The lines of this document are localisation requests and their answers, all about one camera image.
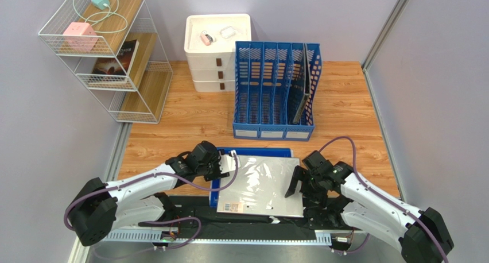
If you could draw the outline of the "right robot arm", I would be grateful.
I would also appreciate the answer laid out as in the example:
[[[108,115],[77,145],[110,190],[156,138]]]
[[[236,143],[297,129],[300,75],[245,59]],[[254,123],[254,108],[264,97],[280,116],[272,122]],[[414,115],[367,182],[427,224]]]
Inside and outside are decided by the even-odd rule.
[[[409,205],[375,185],[347,163],[332,164],[315,150],[296,166],[285,192],[304,198],[400,252],[405,262],[444,262],[454,248],[441,214]]]

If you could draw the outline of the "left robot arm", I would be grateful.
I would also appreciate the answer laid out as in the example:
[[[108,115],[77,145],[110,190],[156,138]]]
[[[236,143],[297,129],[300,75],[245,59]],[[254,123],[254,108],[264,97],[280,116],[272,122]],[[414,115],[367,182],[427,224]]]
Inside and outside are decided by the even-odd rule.
[[[236,151],[225,153],[208,141],[182,152],[139,175],[117,181],[100,178],[86,182],[64,213],[67,229],[76,233],[83,246],[92,246],[110,232],[130,225],[165,226],[178,222],[176,207],[165,191],[193,181],[230,176],[240,167]]]

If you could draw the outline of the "pink correction tape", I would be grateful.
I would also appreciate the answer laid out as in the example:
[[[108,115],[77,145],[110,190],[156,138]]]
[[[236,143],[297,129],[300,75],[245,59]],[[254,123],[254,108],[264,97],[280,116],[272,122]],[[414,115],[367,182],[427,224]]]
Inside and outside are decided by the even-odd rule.
[[[214,38],[205,30],[200,33],[200,39],[205,46],[210,46],[215,41]]]

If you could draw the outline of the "blue file organizer rack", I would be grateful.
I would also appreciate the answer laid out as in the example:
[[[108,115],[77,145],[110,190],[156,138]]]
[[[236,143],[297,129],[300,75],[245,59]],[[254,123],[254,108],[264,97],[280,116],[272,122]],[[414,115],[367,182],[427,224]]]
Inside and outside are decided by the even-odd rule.
[[[237,41],[235,43],[235,110],[237,139],[309,141],[315,129],[313,100],[322,72],[321,48],[306,43],[310,96],[300,123],[292,124],[301,95],[301,42]]]

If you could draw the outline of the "white three drawer organizer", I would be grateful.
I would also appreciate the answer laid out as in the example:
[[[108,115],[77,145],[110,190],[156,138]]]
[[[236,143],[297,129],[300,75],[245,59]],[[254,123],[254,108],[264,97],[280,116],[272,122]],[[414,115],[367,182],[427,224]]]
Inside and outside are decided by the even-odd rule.
[[[235,36],[224,39],[220,36],[220,31],[227,26],[233,26],[238,32]],[[204,30],[215,40],[210,46],[205,46],[200,39],[200,33]],[[251,17],[248,14],[188,16],[184,51],[195,90],[235,91],[235,43],[250,40]]]

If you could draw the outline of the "clear plastic bag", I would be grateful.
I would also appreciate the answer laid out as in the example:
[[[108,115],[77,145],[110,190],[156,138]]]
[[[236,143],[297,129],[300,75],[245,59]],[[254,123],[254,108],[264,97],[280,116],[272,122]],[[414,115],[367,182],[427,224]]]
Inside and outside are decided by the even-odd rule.
[[[220,36],[224,39],[229,39],[237,34],[237,30],[233,26],[227,26],[220,31]]]

